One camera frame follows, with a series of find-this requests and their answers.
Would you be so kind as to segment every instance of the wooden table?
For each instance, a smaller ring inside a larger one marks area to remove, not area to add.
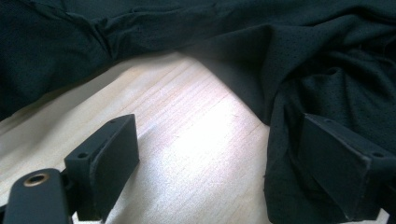
[[[19,177],[62,170],[70,151],[126,114],[136,115],[140,163],[106,223],[270,223],[262,191],[269,127],[178,53],[120,63],[0,122],[0,204]]]

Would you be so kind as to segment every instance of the wood grain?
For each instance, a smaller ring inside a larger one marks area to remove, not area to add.
[[[0,122],[0,204],[19,177],[62,170],[82,141],[131,113],[140,163],[106,223],[270,223],[262,191],[269,128],[177,53],[120,63]]]

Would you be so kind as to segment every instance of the dark garment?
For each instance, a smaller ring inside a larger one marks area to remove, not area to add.
[[[0,1],[0,119],[118,60],[181,50],[271,125],[270,220],[346,221],[296,158],[301,117],[396,153],[396,1],[214,2]]]

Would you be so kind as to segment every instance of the screw hole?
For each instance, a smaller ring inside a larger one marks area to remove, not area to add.
[[[40,185],[40,184],[46,182],[49,178],[50,177],[47,174],[33,175],[33,176],[29,177],[28,179],[26,179],[23,182],[23,185],[25,187],[34,187],[34,186],[37,186],[37,185]]]
[[[79,157],[80,159],[86,158],[87,156],[88,156],[88,154],[85,153],[85,152],[82,152],[82,153],[79,153],[79,154],[78,154],[78,157]]]
[[[379,153],[379,152],[374,152],[373,156],[378,157],[378,158],[383,158],[384,157],[384,155],[382,155],[382,153]]]

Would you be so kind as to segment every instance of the perforated fabric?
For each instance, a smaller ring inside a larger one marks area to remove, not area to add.
[[[116,60],[177,49],[229,71],[220,78],[271,125],[274,223],[346,220],[296,159],[303,112],[396,153],[396,2],[109,2],[0,1],[0,119]]]

